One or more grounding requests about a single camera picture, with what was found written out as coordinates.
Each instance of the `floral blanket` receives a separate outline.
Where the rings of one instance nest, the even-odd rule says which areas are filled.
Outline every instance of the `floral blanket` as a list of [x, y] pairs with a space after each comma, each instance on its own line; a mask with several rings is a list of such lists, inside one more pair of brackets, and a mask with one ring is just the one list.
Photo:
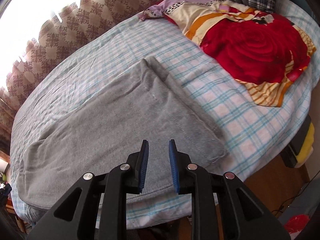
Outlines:
[[316, 48], [285, 17], [230, 0], [164, 0], [139, 18], [165, 17], [243, 84], [257, 105], [281, 106]]

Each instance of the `bed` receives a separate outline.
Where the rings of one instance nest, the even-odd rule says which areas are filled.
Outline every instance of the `bed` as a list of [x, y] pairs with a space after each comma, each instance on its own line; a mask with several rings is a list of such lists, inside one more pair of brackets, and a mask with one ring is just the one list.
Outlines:
[[[275, 11], [304, 30], [320, 48], [320, 28], [304, 10], [289, 0], [276, 0]], [[308, 113], [311, 91], [320, 77], [317, 51], [305, 73], [288, 89], [282, 107], [257, 106], [245, 87], [175, 25], [164, 19], [142, 22], [133, 16], [60, 63], [18, 111], [12, 129], [11, 180], [13, 206], [21, 218], [36, 222], [44, 214], [17, 194], [16, 179], [25, 146], [147, 56], [165, 66], [222, 129], [230, 154], [213, 172], [232, 171], [241, 180], [266, 165], [293, 138]], [[178, 196], [172, 189], [166, 195], [127, 204], [127, 228], [151, 226], [190, 213], [191, 196]]]

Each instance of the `yellow object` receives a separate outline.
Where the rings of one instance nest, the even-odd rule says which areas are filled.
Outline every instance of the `yellow object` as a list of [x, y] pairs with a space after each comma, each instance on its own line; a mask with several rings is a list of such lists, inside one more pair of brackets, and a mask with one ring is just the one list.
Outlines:
[[313, 123], [311, 122], [309, 125], [309, 129], [307, 132], [307, 136], [304, 139], [303, 145], [301, 147], [301, 150], [299, 152], [299, 154], [296, 156], [296, 159], [298, 161], [298, 163], [296, 164], [296, 166], [301, 166], [309, 157], [309, 153], [311, 151], [312, 148], [312, 144], [314, 141], [314, 134], [315, 134], [315, 127], [313, 126]]

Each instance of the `triangular cutout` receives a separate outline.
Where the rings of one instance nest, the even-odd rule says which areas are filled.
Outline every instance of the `triangular cutout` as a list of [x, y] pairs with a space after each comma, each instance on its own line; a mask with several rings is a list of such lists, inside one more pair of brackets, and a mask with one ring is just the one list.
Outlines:
[[76, 188], [66, 200], [57, 208], [53, 215], [65, 221], [71, 221], [76, 211], [76, 207], [81, 195], [82, 189]]
[[241, 188], [236, 189], [244, 217], [247, 221], [259, 218], [262, 216], [262, 210], [256, 203], [243, 191]]

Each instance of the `folded gray blanket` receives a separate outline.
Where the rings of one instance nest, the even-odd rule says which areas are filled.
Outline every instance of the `folded gray blanket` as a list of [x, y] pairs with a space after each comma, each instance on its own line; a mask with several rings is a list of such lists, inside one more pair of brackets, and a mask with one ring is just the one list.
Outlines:
[[109, 172], [149, 141], [143, 193], [127, 202], [172, 192], [168, 142], [214, 169], [226, 154], [213, 119], [153, 57], [109, 83], [75, 111], [48, 127], [20, 163], [19, 197], [49, 209], [85, 172]]

